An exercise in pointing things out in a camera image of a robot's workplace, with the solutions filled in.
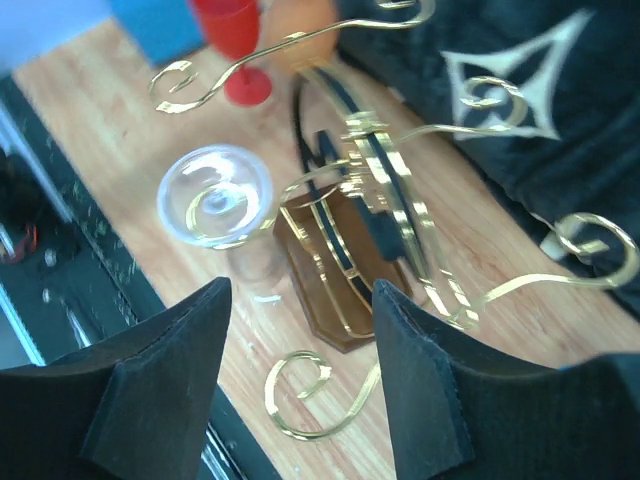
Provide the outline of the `red plastic wine glass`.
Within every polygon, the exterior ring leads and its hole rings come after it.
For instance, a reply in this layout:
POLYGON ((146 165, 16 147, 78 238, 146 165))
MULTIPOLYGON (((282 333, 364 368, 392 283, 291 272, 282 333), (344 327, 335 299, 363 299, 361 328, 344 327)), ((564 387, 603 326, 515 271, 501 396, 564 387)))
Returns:
MULTIPOLYGON (((193 0, 191 5, 207 43, 232 62, 254 52, 260 32, 256 0, 193 0)), ((241 66, 225 82, 224 92, 236 105, 253 107, 272 93, 268 75, 259 68, 241 66)))

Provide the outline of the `orange plastic wine glass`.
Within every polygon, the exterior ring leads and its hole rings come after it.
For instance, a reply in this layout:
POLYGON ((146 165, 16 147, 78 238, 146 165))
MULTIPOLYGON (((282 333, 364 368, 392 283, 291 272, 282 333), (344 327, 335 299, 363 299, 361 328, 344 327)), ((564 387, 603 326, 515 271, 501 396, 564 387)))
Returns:
MULTIPOLYGON (((330 0, 275 0, 265 17, 265 46, 292 39, 294 34, 320 30, 337 20, 337 7, 330 0)), ((328 61, 333 56, 337 38, 338 32, 330 31, 275 52, 269 55, 269 59, 285 72, 317 61, 328 61)))

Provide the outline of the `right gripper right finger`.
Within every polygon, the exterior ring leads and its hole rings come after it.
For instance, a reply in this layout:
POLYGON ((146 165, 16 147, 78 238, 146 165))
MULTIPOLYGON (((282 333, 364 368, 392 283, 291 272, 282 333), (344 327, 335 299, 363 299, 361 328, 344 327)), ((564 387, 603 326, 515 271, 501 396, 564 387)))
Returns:
POLYGON ((560 370, 442 322, 391 283, 373 318, 400 479, 635 479, 639 358, 560 370))

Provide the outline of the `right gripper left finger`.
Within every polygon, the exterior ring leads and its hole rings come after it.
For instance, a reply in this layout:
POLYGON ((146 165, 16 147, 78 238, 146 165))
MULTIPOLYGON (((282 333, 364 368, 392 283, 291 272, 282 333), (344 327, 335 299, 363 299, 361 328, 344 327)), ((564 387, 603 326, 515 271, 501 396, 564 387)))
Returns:
POLYGON ((3 371, 2 477, 195 478, 231 301, 219 277, 47 366, 3 371))

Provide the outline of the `blue cloth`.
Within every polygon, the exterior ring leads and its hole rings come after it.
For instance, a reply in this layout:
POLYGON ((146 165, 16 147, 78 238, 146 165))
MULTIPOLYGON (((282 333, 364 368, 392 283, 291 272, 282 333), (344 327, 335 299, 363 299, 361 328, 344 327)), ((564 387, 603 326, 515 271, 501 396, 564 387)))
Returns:
POLYGON ((119 25, 154 66, 180 60, 205 40, 186 0, 111 0, 119 25))

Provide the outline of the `clear glass wine glass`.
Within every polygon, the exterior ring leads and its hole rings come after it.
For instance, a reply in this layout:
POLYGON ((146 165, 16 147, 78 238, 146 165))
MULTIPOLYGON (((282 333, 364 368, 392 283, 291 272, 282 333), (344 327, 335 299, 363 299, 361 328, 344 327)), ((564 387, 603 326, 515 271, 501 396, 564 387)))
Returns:
POLYGON ((193 150, 164 174, 156 208, 164 228, 185 244, 221 252, 230 273, 257 303, 283 299, 286 274, 273 235, 276 192, 264 161, 247 148, 213 144, 193 150))

